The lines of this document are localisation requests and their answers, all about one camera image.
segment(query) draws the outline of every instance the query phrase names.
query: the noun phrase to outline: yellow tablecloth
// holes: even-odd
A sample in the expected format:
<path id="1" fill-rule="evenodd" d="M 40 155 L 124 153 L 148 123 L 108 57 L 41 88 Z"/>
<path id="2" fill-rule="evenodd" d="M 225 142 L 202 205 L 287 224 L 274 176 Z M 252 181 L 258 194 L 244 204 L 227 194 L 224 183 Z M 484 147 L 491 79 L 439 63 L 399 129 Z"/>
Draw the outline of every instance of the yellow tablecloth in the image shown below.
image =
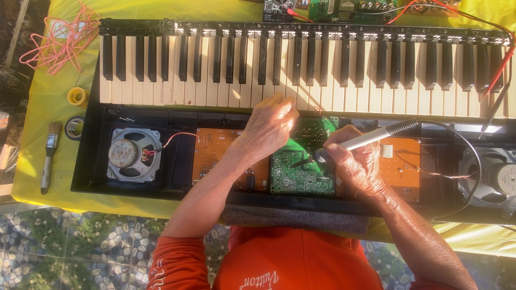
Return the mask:
<path id="1" fill-rule="evenodd" d="M 85 0 L 101 17 L 123 19 L 178 19 L 178 20 L 226 20 L 260 21 L 262 4 L 242 0 Z M 465 0 L 460 10 L 485 20 L 500 23 L 516 30 L 516 0 L 491 1 Z M 79 11 L 77 0 L 52 0 L 49 16 L 73 20 Z M 428 25 L 479 27 L 465 18 L 437 19 L 434 17 L 403 16 L 399 25 Z M 45 160 L 47 126 L 52 121 L 65 123 L 72 116 L 83 116 L 84 108 L 71 106 L 66 100 L 68 90 L 77 85 L 89 89 L 93 80 L 99 53 L 99 40 L 95 39 L 79 56 L 80 74 L 67 64 L 54 76 L 46 74 L 46 68 L 36 70 L 22 147 L 12 189 L 12 196 L 23 202 L 47 204 L 76 212 L 96 211 L 113 214 L 169 218 L 179 202 L 118 197 L 109 195 L 70 192 L 75 159 L 79 142 L 62 134 L 54 156 L 52 181 L 46 195 L 40 193 L 41 171 Z M 516 257 L 516 235 L 498 226 L 448 223 L 434 226 L 456 251 L 476 252 Z M 364 239 L 391 241 L 382 219 L 374 219 L 369 234 Z"/>

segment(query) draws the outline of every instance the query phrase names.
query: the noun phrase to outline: tiled floor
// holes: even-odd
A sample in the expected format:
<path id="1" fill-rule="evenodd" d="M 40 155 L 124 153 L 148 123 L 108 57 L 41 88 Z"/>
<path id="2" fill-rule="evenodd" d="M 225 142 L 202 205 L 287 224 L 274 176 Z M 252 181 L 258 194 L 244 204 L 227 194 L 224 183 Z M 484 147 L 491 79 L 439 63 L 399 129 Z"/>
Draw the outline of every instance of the tiled floor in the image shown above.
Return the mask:
<path id="1" fill-rule="evenodd" d="M 152 253 L 164 219 L 59 208 L 4 214 L 0 218 L 0 290 L 135 290 L 147 286 Z M 205 236 L 208 278 L 228 252 L 229 227 Z M 408 290 L 414 276 L 392 244 L 362 241 L 388 290 Z M 516 288 L 513 259 L 459 253 L 479 289 Z"/>

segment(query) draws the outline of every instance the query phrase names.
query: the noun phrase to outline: orange circuit board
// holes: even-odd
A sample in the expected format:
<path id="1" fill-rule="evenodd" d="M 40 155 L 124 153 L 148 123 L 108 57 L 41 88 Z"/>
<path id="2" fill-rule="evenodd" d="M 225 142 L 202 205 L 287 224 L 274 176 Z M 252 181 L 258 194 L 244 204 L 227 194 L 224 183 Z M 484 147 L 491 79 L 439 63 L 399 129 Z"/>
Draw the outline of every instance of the orange circuit board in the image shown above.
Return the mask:
<path id="1" fill-rule="evenodd" d="M 421 182 L 418 171 L 421 166 L 421 144 L 418 139 L 388 137 L 380 140 L 380 145 L 380 173 L 383 178 L 403 200 L 418 202 Z M 344 186 L 338 186 L 335 195 L 343 196 Z"/>
<path id="2" fill-rule="evenodd" d="M 201 180 L 222 158 L 229 145 L 242 130 L 197 128 L 200 142 L 196 142 L 193 155 L 192 184 Z M 269 158 L 260 160 L 246 170 L 234 183 L 233 189 L 267 191 Z"/>

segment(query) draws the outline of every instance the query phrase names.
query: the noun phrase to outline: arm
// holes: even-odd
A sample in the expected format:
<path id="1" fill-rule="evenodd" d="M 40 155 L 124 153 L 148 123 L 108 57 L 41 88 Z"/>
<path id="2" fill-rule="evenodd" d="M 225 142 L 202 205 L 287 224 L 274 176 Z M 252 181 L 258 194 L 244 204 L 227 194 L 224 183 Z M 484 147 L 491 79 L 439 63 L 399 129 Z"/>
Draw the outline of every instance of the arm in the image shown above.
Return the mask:
<path id="1" fill-rule="evenodd" d="M 243 133 L 181 201 L 162 236 L 198 238 L 217 222 L 228 192 L 250 166 L 284 146 L 299 113 L 296 100 L 275 93 L 253 110 Z"/>
<path id="2" fill-rule="evenodd" d="M 377 204 L 396 247 L 416 277 L 457 289 L 476 289 L 448 243 L 380 175 L 379 142 L 357 148 L 352 154 L 339 145 L 361 134 L 347 125 L 331 134 L 324 144 L 337 164 L 338 176 L 353 183 Z"/>

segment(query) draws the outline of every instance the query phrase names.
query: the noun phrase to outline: person's right hand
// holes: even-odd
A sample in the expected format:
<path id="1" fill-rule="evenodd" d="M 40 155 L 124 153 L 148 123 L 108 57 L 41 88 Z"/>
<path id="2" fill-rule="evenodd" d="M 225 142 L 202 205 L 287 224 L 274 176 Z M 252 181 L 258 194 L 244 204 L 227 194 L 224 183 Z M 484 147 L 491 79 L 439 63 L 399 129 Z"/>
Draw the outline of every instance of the person's right hand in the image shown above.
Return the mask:
<path id="1" fill-rule="evenodd" d="M 380 175 L 380 142 L 358 147 L 352 153 L 340 145 L 360 135 L 362 133 L 353 125 L 346 125 L 333 132 L 323 146 L 335 161 L 337 175 L 342 181 L 351 182 L 367 195 L 376 195 L 388 187 Z"/>

